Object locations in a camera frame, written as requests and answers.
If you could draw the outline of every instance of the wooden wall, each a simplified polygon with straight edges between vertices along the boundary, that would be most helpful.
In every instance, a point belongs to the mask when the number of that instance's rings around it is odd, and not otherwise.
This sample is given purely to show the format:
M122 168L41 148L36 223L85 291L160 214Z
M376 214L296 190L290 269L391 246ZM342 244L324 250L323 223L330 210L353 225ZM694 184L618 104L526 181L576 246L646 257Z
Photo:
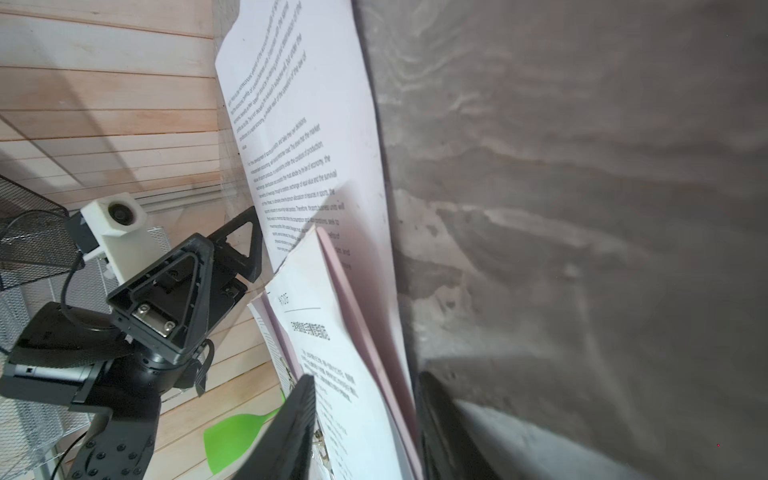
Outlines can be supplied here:
M0 174L64 205L219 184L210 0L0 3Z
M220 183L211 0L0 2L0 174L70 208L106 195ZM172 244L208 235L224 202L150 215ZM234 246L244 247L247 238ZM237 413L268 413L280 387L247 300L214 330L208 392L166 394L145 478L212 475L203 431ZM59 442L62 449L80 432ZM75 448L67 463L74 458Z

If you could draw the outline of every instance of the green plastic object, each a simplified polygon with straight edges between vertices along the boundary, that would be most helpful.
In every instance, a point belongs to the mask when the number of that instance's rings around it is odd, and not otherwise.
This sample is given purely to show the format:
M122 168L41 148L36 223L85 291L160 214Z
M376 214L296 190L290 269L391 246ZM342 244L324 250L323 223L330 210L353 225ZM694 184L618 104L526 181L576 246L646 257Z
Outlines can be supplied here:
M233 415L205 429L203 444L211 472L221 472L247 452L264 423L277 415L279 410L266 415Z

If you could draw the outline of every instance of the white paper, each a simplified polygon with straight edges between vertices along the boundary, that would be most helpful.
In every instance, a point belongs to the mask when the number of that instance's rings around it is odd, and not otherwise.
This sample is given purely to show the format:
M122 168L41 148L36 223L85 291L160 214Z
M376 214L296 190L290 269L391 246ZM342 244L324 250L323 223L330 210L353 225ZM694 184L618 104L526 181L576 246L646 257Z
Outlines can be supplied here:
M272 365L275 367L277 378L280 381L280 388L283 390L283 395L287 397L290 395L291 390L293 390L293 387L296 385L296 383L294 382L293 375L291 375L290 369L288 368L288 362L286 362L286 356L283 353L283 348L277 342L275 330L272 326L272 320L270 319L269 313L264 307L261 295L248 303L248 308L253 314L253 318L256 320L256 324L259 326L261 336L264 337L264 343L266 343L266 348L270 351Z
M376 116L349 0L242 0L216 69L274 266L325 228L413 409Z
M412 479L384 399L344 326L316 231L266 286L305 373L315 376L317 415L338 480Z

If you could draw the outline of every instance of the cable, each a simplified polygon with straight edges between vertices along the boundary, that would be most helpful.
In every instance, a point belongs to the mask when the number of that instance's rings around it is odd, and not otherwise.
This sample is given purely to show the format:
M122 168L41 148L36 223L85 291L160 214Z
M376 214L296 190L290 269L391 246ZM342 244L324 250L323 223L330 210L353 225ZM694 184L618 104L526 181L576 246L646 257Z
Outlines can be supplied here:
M83 323L80 321L79 318L77 318L72 312L69 311L69 306L67 305L67 290L69 289L69 283L72 281L72 276L74 275L74 272L78 270L78 267L80 266L80 262L83 261L83 253L78 252L78 254L75 256L74 262L72 264L72 267L69 269L69 273L67 273L67 278L64 280L64 286L61 287L61 313L64 315L64 317L72 322L73 324L90 330L92 332L106 332L108 330L112 330L114 325L110 326L93 326L88 325L87 323Z
M197 396L202 396L205 393L205 387L202 385L202 382L205 380L205 375L208 374L208 369L210 368L210 365L214 362L214 341L211 339L205 339L203 341L203 345L208 345L208 356L205 357L205 362L203 362L203 365L200 366L200 369L197 370L197 375L194 377L194 387L197 391Z
M78 442L80 442L83 437L85 437L85 434L88 433L88 431L83 432L82 435L80 435L74 442L72 442L72 445L68 446L67 449L64 451L64 454L58 458L58 462L56 462L56 466L53 469L53 473L51 473L51 480L56 479L56 472L58 472L58 468L61 467L61 463L64 461L64 457L67 456L70 450L72 450L72 447L75 446Z

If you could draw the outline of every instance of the metal wire rack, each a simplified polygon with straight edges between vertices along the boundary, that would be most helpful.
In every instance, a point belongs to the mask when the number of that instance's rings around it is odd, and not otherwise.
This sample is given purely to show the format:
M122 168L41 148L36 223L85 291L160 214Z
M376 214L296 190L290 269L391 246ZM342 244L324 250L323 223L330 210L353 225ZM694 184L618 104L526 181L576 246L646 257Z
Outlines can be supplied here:
M170 250L170 241L162 227L148 232L163 251ZM118 282L107 278L105 270L106 263L102 260L86 262L72 278L67 303L109 313L111 309L105 298ZM13 277L16 271L18 269L3 270L2 274L14 282L18 281ZM64 278L63 274L50 276L0 292L0 346L11 349L30 318L43 305L60 301ZM5 363L2 353L0 361ZM62 436L83 428L90 421L89 415L69 412L65 407L0 397L0 480L9 480L38 467Z
M0 176L0 290L69 271L78 249L61 205Z

